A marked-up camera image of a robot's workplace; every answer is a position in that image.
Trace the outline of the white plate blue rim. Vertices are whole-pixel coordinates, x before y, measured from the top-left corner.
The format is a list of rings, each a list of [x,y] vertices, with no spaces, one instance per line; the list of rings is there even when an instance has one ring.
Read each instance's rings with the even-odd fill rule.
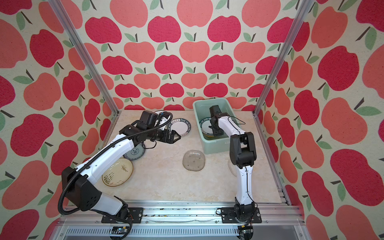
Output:
[[[156,111],[155,113],[158,115],[158,117],[160,119],[162,119],[162,118],[168,119],[169,118],[169,113],[167,111]]]

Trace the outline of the cream plate brown rim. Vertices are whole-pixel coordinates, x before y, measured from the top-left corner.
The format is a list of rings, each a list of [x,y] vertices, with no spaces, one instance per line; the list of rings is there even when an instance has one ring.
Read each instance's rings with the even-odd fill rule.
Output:
[[[124,184],[132,175],[133,163],[125,158],[116,161],[103,175],[103,183],[108,187]]]

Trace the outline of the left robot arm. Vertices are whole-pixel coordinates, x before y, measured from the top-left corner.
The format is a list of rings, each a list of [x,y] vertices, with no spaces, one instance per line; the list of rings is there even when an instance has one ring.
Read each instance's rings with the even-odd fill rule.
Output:
[[[172,119],[170,112],[143,111],[139,120],[122,128],[111,143],[93,157],[76,168],[65,168],[58,212],[65,216],[78,211],[92,211],[118,223],[132,223],[128,204],[118,197],[102,193],[95,184],[117,160],[144,141],[174,144],[180,140],[181,136],[176,131],[166,128]]]

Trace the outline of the green rim plate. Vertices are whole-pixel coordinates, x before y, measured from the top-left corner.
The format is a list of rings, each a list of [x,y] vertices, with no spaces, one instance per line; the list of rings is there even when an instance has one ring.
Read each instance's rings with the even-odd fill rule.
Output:
[[[186,136],[191,131],[191,123],[183,118],[171,121],[169,128],[175,130],[181,137]]]
[[[211,126],[212,126],[211,125],[211,117],[201,119],[199,121],[199,125],[201,127],[202,134],[203,134],[204,138],[206,138],[207,140],[220,139],[220,138],[224,137],[224,135],[214,136],[213,130],[211,128]]]

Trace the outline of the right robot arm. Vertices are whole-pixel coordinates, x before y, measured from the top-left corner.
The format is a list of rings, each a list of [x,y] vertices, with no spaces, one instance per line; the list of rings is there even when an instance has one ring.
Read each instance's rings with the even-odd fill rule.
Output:
[[[237,171],[237,194],[234,211],[240,223],[250,223],[256,212],[252,194],[252,171],[257,159],[253,133],[241,129],[228,113],[223,113],[218,105],[210,107],[211,129],[215,137],[226,134],[230,138],[230,160]]]

